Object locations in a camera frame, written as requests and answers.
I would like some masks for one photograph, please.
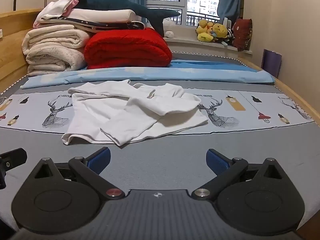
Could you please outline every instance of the white blanket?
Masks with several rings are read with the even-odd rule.
[[[86,65],[84,55],[54,42],[33,46],[26,61],[30,64],[28,75],[43,75],[57,71],[79,70]]]
[[[73,0],[59,0],[49,3],[37,16],[33,23],[34,28],[39,27],[39,20],[49,19],[51,17],[59,17],[67,11],[67,7],[73,2]]]
[[[201,100],[180,86],[148,86],[130,80],[86,83],[70,88],[75,115],[62,141],[74,137],[91,143],[138,142],[208,122],[197,107]]]
[[[77,30],[73,25],[54,25],[29,31],[22,42],[22,51],[27,55],[33,46],[47,42],[55,42],[57,45],[78,49],[84,47],[89,39],[88,33]]]
[[[137,16],[134,11],[129,9],[113,11],[71,9],[70,14],[67,17],[97,23],[126,23],[141,20],[141,17]]]

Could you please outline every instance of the white t-shirt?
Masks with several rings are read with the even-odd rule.
[[[73,137],[91,143],[138,142],[176,133],[208,122],[198,109],[201,100],[180,86],[148,86],[130,80],[86,83],[70,88],[75,115],[64,144]]]

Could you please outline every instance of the logo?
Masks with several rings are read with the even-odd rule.
[[[157,193],[154,193],[153,194],[156,198],[160,198],[162,196],[164,196],[164,194],[160,193],[160,192],[157,192]]]

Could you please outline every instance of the red blanket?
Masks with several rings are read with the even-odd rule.
[[[88,69],[141,66],[166,67],[172,54],[164,39],[151,28],[111,30],[95,34],[84,49]]]

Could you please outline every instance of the balcony railing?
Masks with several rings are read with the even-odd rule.
[[[205,20],[213,22],[213,23],[216,23],[218,20],[220,20],[220,18],[217,17],[217,16],[187,11],[186,25],[188,25],[188,26],[198,26],[199,25],[199,21],[202,20],[202,19],[205,19]]]
[[[172,9],[172,10],[175,10],[179,13],[182,13],[182,10],[179,10],[179,9]],[[171,17],[170,19],[173,20],[175,22],[175,24],[181,25],[181,15],[178,17]],[[202,19],[205,19],[205,20],[213,22],[213,23],[216,23],[218,20],[220,20],[220,18],[218,16],[187,11],[186,25],[198,26],[199,21]]]

